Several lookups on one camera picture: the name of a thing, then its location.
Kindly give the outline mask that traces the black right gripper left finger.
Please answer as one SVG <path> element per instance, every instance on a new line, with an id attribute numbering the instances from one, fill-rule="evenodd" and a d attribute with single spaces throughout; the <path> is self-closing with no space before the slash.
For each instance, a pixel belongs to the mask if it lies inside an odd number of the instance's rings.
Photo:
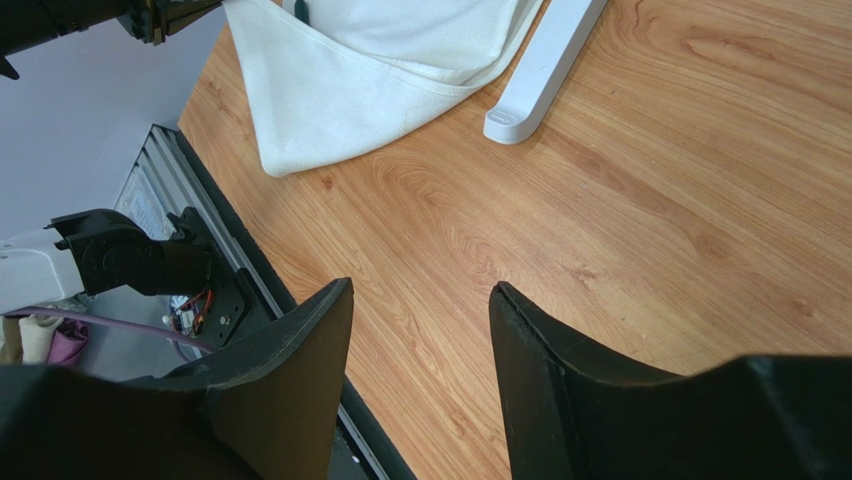
<path id="1" fill-rule="evenodd" d="M 1 370 L 5 479 L 322 479 L 353 321 L 350 279 L 161 378 Z"/>

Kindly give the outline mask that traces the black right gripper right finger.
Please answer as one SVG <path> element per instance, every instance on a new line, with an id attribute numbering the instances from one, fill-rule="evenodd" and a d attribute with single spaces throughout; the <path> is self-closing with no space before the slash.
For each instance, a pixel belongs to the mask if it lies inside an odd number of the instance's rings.
<path id="1" fill-rule="evenodd" d="M 851 360 L 746 355 L 681 376 L 550 316 L 509 283 L 489 317 L 516 479 L 847 479 Z"/>

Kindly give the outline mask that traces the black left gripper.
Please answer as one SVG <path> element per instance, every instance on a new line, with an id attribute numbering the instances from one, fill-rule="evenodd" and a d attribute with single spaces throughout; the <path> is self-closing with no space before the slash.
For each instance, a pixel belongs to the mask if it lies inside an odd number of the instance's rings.
<path id="1" fill-rule="evenodd" d="M 1 75 L 20 74 L 8 57 L 116 20 L 145 44 L 160 45 L 222 5 L 218 0 L 2 0 Z"/>

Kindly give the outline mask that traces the white cloth napkin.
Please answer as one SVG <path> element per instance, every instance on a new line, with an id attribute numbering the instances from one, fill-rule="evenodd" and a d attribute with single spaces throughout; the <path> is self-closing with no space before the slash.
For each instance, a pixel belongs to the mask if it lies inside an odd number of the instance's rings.
<path id="1" fill-rule="evenodd" d="M 274 177 L 369 153 L 495 80 L 536 1 L 227 1 L 260 163 Z"/>

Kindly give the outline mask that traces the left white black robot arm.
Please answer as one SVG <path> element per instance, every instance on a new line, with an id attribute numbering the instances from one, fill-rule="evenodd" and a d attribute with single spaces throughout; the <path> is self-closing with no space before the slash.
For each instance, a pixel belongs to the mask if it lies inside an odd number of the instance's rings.
<path id="1" fill-rule="evenodd" d="M 116 19 L 135 39 L 160 45 L 218 1 L 4 1 L 1 74 L 17 80 L 12 54 Z M 194 295 L 215 283 L 224 260 L 201 217 L 169 214 L 176 231 L 150 238 L 127 216 L 93 209 L 56 217 L 38 231 L 1 243 L 1 311 L 53 304 L 78 294 L 128 286 L 146 296 Z"/>

